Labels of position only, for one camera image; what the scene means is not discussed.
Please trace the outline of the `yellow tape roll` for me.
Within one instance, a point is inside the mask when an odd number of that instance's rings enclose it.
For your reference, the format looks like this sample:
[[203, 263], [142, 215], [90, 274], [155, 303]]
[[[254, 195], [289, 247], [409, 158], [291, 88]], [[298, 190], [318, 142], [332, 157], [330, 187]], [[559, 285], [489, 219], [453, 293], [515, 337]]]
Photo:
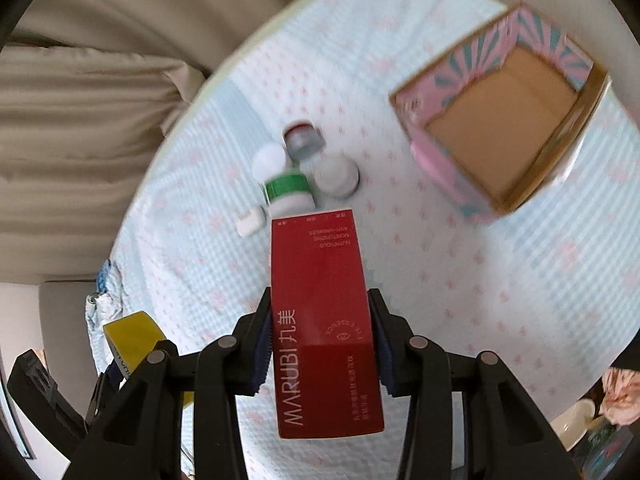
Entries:
[[114, 361], [126, 379], [154, 350], [155, 345], [166, 339], [160, 326], [143, 311], [109, 322], [104, 325], [103, 331]]

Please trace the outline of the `light blue checkered tablecloth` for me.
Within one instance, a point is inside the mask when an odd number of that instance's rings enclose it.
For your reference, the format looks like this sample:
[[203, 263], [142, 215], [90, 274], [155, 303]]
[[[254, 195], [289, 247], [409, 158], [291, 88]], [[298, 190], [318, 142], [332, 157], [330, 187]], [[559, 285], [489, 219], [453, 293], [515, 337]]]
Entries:
[[495, 351], [548, 417], [582, 396], [639, 328], [639, 131], [613, 92], [567, 179], [487, 226], [466, 221], [416, 166], [388, 97], [473, 29], [496, 0], [297, 0], [207, 81], [157, 152], [87, 304], [104, 325], [145, 311], [181, 353], [257, 306], [267, 229], [254, 154], [297, 119], [358, 165], [346, 202], [367, 283], [412, 329], [472, 356]]

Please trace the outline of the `floral clutter at edge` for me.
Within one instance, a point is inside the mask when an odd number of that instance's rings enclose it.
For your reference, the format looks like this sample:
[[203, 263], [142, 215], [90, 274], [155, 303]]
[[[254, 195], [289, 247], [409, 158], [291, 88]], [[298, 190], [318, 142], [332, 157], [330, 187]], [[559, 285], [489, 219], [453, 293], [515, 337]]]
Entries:
[[551, 422], [584, 478], [623, 456], [639, 421], [639, 373], [610, 367], [589, 392]]

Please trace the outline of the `small white medicine bottle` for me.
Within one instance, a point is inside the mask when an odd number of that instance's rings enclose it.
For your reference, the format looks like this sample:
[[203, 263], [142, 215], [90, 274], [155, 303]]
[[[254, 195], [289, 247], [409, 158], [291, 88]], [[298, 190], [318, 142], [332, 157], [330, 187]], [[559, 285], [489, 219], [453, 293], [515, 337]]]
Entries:
[[260, 231], [266, 224], [266, 214], [261, 206], [252, 207], [236, 219], [235, 229], [242, 238], [247, 238]]

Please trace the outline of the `green label white jar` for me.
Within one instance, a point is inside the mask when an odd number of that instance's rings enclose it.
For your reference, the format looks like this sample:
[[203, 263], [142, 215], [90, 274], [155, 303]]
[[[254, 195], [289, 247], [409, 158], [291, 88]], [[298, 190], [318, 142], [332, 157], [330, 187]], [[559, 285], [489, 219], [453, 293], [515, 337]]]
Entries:
[[287, 172], [267, 180], [262, 186], [271, 218], [310, 214], [316, 210], [307, 177], [300, 172]]

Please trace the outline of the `white round lid jar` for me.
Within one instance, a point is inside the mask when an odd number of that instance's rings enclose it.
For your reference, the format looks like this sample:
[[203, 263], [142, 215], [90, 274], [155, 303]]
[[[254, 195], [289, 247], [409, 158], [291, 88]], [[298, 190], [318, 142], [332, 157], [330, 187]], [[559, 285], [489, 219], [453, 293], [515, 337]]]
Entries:
[[351, 158], [335, 155], [322, 158], [314, 167], [314, 183], [324, 194], [347, 198], [356, 192], [360, 181], [359, 168]]

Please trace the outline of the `pale green white-lid jar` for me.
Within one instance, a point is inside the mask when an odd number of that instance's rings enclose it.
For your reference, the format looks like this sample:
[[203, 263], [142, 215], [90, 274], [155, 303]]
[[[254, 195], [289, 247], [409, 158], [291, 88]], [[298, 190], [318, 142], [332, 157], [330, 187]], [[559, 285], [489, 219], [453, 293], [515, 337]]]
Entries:
[[283, 174], [290, 166], [288, 152], [279, 143], [263, 145], [252, 159], [252, 176], [263, 184], [278, 174]]

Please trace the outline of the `red silver small jar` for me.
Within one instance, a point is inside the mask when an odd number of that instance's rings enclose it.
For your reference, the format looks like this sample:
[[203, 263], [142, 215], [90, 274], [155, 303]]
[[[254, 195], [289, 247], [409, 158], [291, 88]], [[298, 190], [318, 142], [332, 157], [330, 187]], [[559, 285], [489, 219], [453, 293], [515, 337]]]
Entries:
[[323, 136], [311, 122], [299, 120], [285, 127], [282, 138], [290, 157], [301, 162], [324, 148]]

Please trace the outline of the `pink patterned cardboard box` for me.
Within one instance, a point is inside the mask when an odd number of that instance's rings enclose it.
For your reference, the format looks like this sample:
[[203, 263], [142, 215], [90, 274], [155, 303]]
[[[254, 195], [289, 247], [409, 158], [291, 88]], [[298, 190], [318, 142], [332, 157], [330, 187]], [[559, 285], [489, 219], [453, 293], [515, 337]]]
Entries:
[[390, 95], [420, 169], [474, 223], [563, 182], [611, 77], [562, 28], [514, 4]]

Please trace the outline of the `red Marubi carton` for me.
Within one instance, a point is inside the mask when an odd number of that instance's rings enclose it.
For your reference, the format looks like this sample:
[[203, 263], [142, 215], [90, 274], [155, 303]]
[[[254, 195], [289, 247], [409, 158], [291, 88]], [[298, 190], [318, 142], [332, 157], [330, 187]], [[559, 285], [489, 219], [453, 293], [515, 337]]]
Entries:
[[332, 439], [383, 431], [372, 321], [352, 211], [274, 220], [270, 270], [280, 437]]

